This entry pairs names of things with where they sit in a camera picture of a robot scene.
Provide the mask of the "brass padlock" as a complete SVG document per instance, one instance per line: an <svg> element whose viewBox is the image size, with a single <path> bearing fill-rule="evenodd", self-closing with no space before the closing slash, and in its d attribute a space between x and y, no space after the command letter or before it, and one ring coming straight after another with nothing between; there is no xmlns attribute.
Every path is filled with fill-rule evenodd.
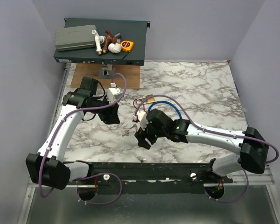
<svg viewBox="0 0 280 224"><path fill-rule="evenodd" d="M153 94L146 95L145 97L136 99L136 105L140 105L143 102L143 105L152 104L155 102Z"/></svg>

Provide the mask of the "silver key bunch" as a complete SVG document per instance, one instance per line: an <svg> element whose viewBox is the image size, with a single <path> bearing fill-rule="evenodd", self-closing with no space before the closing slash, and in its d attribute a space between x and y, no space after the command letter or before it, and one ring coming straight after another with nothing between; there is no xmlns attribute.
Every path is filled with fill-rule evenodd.
<svg viewBox="0 0 280 224"><path fill-rule="evenodd" d="M136 131L137 131L137 125L133 124L130 128L122 131L122 137L129 136L131 133L136 132Z"/></svg>

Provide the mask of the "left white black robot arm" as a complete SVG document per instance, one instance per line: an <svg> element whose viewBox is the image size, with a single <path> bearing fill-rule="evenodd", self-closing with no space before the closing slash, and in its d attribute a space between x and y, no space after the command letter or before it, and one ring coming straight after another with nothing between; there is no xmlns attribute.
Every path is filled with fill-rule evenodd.
<svg viewBox="0 0 280 224"><path fill-rule="evenodd" d="M126 90L111 82L103 96L96 96L101 83L93 78L83 77L80 87L63 97L61 112L48 138L36 154L28 154L26 166L33 183L53 189L64 189L68 182L79 179L83 184L94 180L94 173L83 162L64 164L69 141L87 112L97 114L107 125L119 124L118 102Z"/></svg>

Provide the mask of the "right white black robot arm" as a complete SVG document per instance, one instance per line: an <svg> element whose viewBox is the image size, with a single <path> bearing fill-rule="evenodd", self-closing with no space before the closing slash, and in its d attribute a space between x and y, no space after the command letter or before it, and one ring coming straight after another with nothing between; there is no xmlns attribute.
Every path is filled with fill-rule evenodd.
<svg viewBox="0 0 280 224"><path fill-rule="evenodd" d="M205 177L211 183L240 170L254 174L265 171L268 144L255 128L248 127L245 131L217 129L186 119L172 120L157 109L137 112L133 121L140 124L135 137L139 147L145 149L150 149L158 138L165 137L172 142L199 143L230 151L228 156L210 160Z"/></svg>

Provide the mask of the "white pipe elbow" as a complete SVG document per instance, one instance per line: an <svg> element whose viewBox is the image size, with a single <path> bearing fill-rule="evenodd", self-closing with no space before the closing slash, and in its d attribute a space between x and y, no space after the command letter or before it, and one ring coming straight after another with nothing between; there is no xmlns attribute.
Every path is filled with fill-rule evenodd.
<svg viewBox="0 0 280 224"><path fill-rule="evenodd" d="M118 43L110 43L108 50L114 54L118 54L122 50L122 45Z"/></svg>

